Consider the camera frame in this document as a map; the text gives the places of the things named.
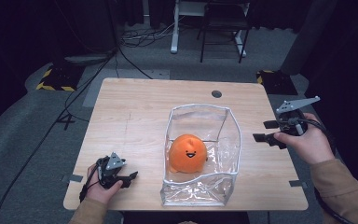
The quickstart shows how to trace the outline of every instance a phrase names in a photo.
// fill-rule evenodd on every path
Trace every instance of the forearm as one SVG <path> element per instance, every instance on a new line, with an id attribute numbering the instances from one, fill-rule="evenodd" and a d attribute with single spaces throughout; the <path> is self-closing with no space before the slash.
<path id="1" fill-rule="evenodd" d="M 106 215 L 106 205 L 88 197 L 78 206 L 70 224 L 100 224 Z"/>
<path id="2" fill-rule="evenodd" d="M 310 167 L 315 188 L 333 211 L 358 223 L 358 181 L 339 160 L 324 161 Z"/>

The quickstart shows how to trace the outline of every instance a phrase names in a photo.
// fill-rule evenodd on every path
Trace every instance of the transparent plastic bag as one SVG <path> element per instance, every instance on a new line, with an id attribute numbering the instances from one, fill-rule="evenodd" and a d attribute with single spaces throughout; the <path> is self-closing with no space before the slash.
<path id="1" fill-rule="evenodd" d="M 190 133 L 207 147 L 202 172 L 170 171 L 169 150 L 178 136 Z M 224 206 L 240 167 L 241 130 L 231 110 L 216 105 L 182 105 L 171 111 L 164 150 L 163 205 Z"/>

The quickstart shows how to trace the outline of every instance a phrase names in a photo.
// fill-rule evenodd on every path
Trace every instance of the orange plush toy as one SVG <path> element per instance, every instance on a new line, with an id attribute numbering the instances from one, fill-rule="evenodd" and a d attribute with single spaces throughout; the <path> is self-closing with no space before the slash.
<path id="1" fill-rule="evenodd" d="M 207 159 L 205 144 L 193 134 L 183 134 L 172 142 L 169 152 L 171 172 L 201 172 Z"/>

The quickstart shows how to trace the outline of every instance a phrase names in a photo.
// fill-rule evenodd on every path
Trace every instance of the wooden table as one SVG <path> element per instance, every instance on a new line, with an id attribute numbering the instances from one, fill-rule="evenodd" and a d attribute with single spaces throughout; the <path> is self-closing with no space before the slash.
<path id="1" fill-rule="evenodd" d="M 214 98 L 212 91 L 221 91 Z M 235 189 L 224 207 L 163 206 L 164 137 L 173 107 L 211 104 L 231 108 L 241 127 L 242 152 Z M 274 119 L 263 86 L 250 83 L 107 78 L 92 113 L 74 175 L 86 177 L 87 168 L 115 151 L 127 160 L 121 175 L 139 171 L 128 189 L 109 204 L 112 210 L 305 210 L 308 202 L 287 149 L 255 142 L 253 133 L 273 133 L 263 121 Z M 81 183 L 71 182 L 63 205 L 77 209 Z"/>

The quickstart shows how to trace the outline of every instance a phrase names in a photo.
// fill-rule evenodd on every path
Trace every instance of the black base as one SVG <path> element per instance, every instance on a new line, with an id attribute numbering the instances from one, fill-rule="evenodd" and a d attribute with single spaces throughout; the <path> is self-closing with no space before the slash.
<path id="1" fill-rule="evenodd" d="M 36 89 L 48 91 L 76 91 L 77 84 L 83 75 L 84 69 L 84 66 L 57 68 L 52 65 L 43 75 Z"/>
<path id="2" fill-rule="evenodd" d="M 256 74 L 257 82 L 262 84 L 267 94 L 298 95 L 290 76 L 280 71 L 261 70 Z"/>

